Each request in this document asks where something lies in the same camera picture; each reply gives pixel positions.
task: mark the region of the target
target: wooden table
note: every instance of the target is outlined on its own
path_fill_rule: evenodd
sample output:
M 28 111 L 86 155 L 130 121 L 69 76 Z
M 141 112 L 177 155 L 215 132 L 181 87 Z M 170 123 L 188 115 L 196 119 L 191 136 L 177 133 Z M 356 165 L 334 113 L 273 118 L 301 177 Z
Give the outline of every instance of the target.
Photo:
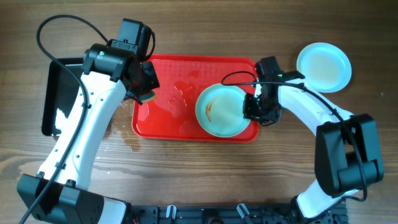
M 341 48 L 353 67 L 347 88 L 326 96 L 377 121 L 384 180 L 365 203 L 348 202 L 352 223 L 398 223 L 398 4 L 391 1 L 136 1 L 5 0 L 0 5 L 0 222 L 16 223 L 26 207 L 16 192 L 34 175 L 55 140 L 40 131 L 50 60 L 35 33 L 52 15 L 74 14 L 108 38 L 124 17 L 155 31 L 155 53 L 275 55 L 295 69 L 313 42 Z M 59 19 L 42 42 L 56 57 L 80 57 L 101 39 L 86 25 Z M 98 149 L 90 191 L 134 205 L 288 202 L 314 180 L 312 133 L 288 111 L 249 144 L 156 141 L 131 130 L 132 102 L 116 110 Z

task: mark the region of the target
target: cable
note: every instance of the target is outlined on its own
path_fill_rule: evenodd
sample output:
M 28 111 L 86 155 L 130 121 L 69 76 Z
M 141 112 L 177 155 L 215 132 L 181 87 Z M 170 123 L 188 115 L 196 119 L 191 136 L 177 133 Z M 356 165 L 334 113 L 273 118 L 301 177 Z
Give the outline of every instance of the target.
M 155 33 L 154 33 L 154 31 L 152 31 L 150 33 L 150 35 L 152 36 L 152 41 L 153 41 L 152 50 L 150 50 L 149 55 L 145 56 L 144 62 L 150 59 L 150 56 L 152 56 L 152 54 L 154 53 L 154 50 L 155 50 Z
M 301 83 L 301 84 L 293 84 L 293 83 L 284 83 L 284 82 L 257 82 L 257 81 L 256 82 L 241 82 L 241 83 L 224 83 L 226 78 L 230 77 L 231 75 L 237 74 L 237 73 L 248 73 L 248 74 L 251 74 L 253 77 L 255 77 L 252 72 L 247 72 L 247 71 L 233 72 L 233 73 L 227 74 L 221 80 L 221 84 L 225 85 L 225 86 L 255 85 L 255 84 L 271 84 L 271 85 L 290 86 L 290 87 L 294 87 L 294 88 L 298 88 L 300 90 L 306 91 L 307 93 L 311 94 L 316 99 L 318 99 L 321 103 L 323 103 L 337 117 L 337 119 L 340 121 L 341 126 L 343 127 L 344 131 L 346 131 L 346 133 L 348 135 L 348 139 L 349 139 L 349 141 L 352 143 L 352 145 L 354 147 L 354 152 L 356 154 L 356 160 L 357 160 L 358 167 L 359 167 L 359 173 L 361 174 L 361 185 L 362 185 L 362 191 L 363 191 L 362 198 L 357 198 L 357 197 L 354 197 L 354 196 L 347 195 L 347 196 L 342 196 L 341 199 L 342 200 L 351 199 L 351 200 L 355 200 L 357 202 L 364 202 L 367 199 L 367 197 L 368 197 L 368 185 L 366 184 L 365 171 L 363 169 L 362 158 L 361 158 L 361 155 L 359 153 L 358 145 L 357 145 L 357 143 L 355 141 L 353 133 L 349 130 L 349 128 L 347 127 L 347 125 L 344 122 L 344 119 L 337 113 L 336 109 L 332 108 L 322 97 L 320 97 L 319 95 L 317 95 L 313 91 L 307 89 L 304 86 L 303 83 Z
M 85 24 L 89 25 L 91 28 L 93 28 L 101 37 L 102 39 L 105 40 L 105 42 L 107 42 L 108 40 L 106 39 L 106 37 L 91 23 L 89 23 L 88 21 L 77 17 L 77 16 L 71 16 L 71 15 L 57 15 L 57 16 L 52 16 L 49 17 L 48 19 L 44 20 L 41 25 L 39 25 L 39 28 L 37 29 L 37 33 L 36 33 L 36 41 L 37 41 L 37 45 L 39 46 L 40 50 L 43 51 L 43 53 L 49 57 L 53 62 L 55 62 L 57 65 L 59 65 L 60 67 L 62 67 L 63 69 L 65 69 L 69 74 L 72 75 L 73 78 L 75 78 L 75 80 L 78 82 L 78 84 L 80 85 L 81 90 L 83 91 L 83 111 L 81 112 L 80 115 L 80 119 L 79 122 L 77 124 L 76 130 L 72 135 L 72 138 L 65 150 L 65 152 L 63 153 L 59 163 L 58 163 L 58 167 L 55 169 L 53 175 L 51 176 L 50 180 L 47 182 L 47 184 L 45 185 L 45 187 L 43 188 L 43 190 L 41 191 L 41 193 L 39 194 L 39 196 L 37 196 L 36 200 L 33 202 L 33 204 L 29 207 L 29 209 L 25 212 L 25 215 L 21 218 L 19 224 L 23 224 L 25 223 L 25 221 L 27 220 L 27 218 L 29 217 L 29 215 L 33 212 L 34 208 L 40 203 L 41 199 L 44 197 L 44 195 L 46 194 L 46 192 L 49 190 L 49 188 L 51 187 L 51 184 L 55 181 L 55 178 L 57 178 L 58 173 L 61 171 L 61 167 L 62 164 L 65 163 L 69 152 L 73 146 L 73 144 L 75 143 L 76 137 L 78 136 L 81 126 L 83 125 L 83 122 L 85 120 L 85 116 L 87 113 L 87 108 L 88 108 L 88 104 L 89 104 L 89 98 L 88 98 L 88 92 L 86 89 L 85 84 L 80 80 L 80 78 L 78 78 L 69 68 L 67 68 L 66 66 L 64 66 L 63 63 L 61 63 L 60 61 L 58 61 L 53 55 L 51 55 L 48 51 L 46 51 L 40 41 L 40 33 L 44 27 L 44 25 L 46 25 L 48 22 L 54 20 L 54 19 L 58 19 L 58 18 L 71 18 L 71 19 L 77 19 L 79 21 L 84 22 Z

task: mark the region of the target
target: black cable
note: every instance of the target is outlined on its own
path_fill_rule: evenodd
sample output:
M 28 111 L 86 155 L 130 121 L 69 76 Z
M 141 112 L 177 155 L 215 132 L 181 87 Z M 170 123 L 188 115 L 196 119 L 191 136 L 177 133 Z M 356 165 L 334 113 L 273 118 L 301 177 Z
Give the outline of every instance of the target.
M 155 42 L 156 41 L 155 41 L 155 33 L 154 33 L 154 31 L 152 31 L 150 33 L 150 35 L 152 36 L 152 42 L 153 42 L 152 50 L 150 50 L 149 55 L 145 56 L 144 62 L 150 59 L 150 56 L 152 56 L 152 54 L 154 53 L 154 50 L 155 50 Z
M 357 163 L 358 163 L 358 167 L 359 167 L 359 173 L 361 174 L 361 185 L 362 185 L 362 191 L 363 191 L 362 198 L 357 198 L 357 197 L 354 197 L 354 196 L 347 195 L 347 196 L 342 196 L 341 199 L 342 200 L 351 199 L 351 200 L 355 200 L 357 202 L 364 202 L 366 200 L 366 198 L 368 197 L 368 185 L 366 184 L 366 178 L 365 178 L 365 172 L 364 172 L 364 169 L 363 169 L 362 158 L 361 158 L 361 155 L 359 153 L 358 145 L 357 145 L 357 143 L 355 141 L 353 133 L 349 130 L 349 128 L 345 124 L 344 119 L 337 113 L 337 110 L 332 108 L 322 97 L 320 97 L 319 95 L 317 95 L 313 91 L 307 89 L 304 86 L 303 83 L 294 84 L 294 83 L 284 83 L 284 82 L 257 82 L 257 81 L 256 82 L 241 82 L 241 83 L 224 83 L 226 78 L 230 77 L 233 74 L 237 74 L 237 73 L 248 73 L 248 74 L 251 74 L 253 77 L 255 77 L 255 75 L 252 72 L 247 72 L 247 71 L 233 72 L 233 73 L 227 74 L 221 80 L 221 84 L 225 85 L 225 86 L 271 84 L 271 85 L 284 85 L 284 86 L 290 86 L 290 87 L 298 88 L 300 90 L 306 91 L 307 93 L 311 94 L 316 99 L 321 101 L 321 103 L 323 103 L 332 112 L 332 114 L 334 114 L 337 117 L 337 119 L 340 121 L 341 126 L 343 127 L 344 131 L 346 131 L 349 141 L 352 143 L 352 145 L 354 147 L 354 151 L 355 151 L 355 154 L 356 154 Z
M 73 146 L 73 144 L 75 143 L 76 137 L 78 136 L 81 126 L 83 125 L 83 122 L 85 120 L 85 116 L 87 113 L 87 108 L 88 108 L 88 104 L 89 104 L 89 98 L 88 98 L 88 92 L 86 89 L 86 86 L 84 85 L 84 83 L 80 80 L 80 78 L 78 78 L 69 68 L 67 68 L 63 63 L 61 63 L 60 61 L 58 61 L 53 55 L 51 55 L 48 51 L 46 51 L 40 41 L 40 33 L 44 27 L 44 25 L 46 25 L 48 22 L 54 20 L 54 19 L 58 19 L 58 18 L 71 18 L 71 19 L 77 19 L 79 21 L 84 22 L 85 24 L 89 25 L 91 28 L 93 28 L 101 37 L 102 39 L 105 40 L 105 42 L 107 42 L 108 40 L 106 39 L 106 37 L 91 23 L 89 23 L 88 21 L 77 17 L 77 16 L 71 16 L 71 15 L 57 15 L 57 16 L 52 16 L 49 17 L 48 19 L 44 20 L 41 25 L 39 25 L 39 28 L 37 29 L 37 33 L 36 33 L 36 41 L 37 41 L 37 45 L 39 46 L 40 50 L 43 51 L 43 53 L 49 57 L 53 62 L 55 62 L 57 65 L 59 65 L 60 67 L 62 67 L 63 69 L 65 69 L 69 74 L 72 75 L 73 78 L 75 78 L 75 80 L 78 82 L 78 84 L 80 85 L 80 88 L 83 91 L 83 111 L 81 112 L 80 115 L 80 119 L 79 122 L 77 124 L 76 130 L 72 135 L 72 138 L 65 150 L 65 152 L 63 153 L 59 163 L 58 163 L 58 167 L 55 169 L 53 175 L 51 176 L 50 180 L 47 182 L 47 184 L 45 185 L 45 187 L 43 188 L 43 190 L 41 191 L 41 193 L 39 194 L 39 196 L 37 196 L 36 200 L 33 202 L 33 204 L 29 207 L 29 209 L 25 212 L 25 215 L 21 218 L 19 224 L 23 224 L 25 223 L 25 221 L 27 220 L 27 218 L 29 217 L 29 215 L 33 212 L 34 208 L 40 203 L 40 201 L 42 200 L 43 196 L 46 194 L 46 192 L 49 190 L 49 188 L 51 187 L 51 184 L 55 181 L 55 178 L 57 178 L 59 172 L 61 171 L 61 167 L 62 164 L 65 163 L 69 152 Z

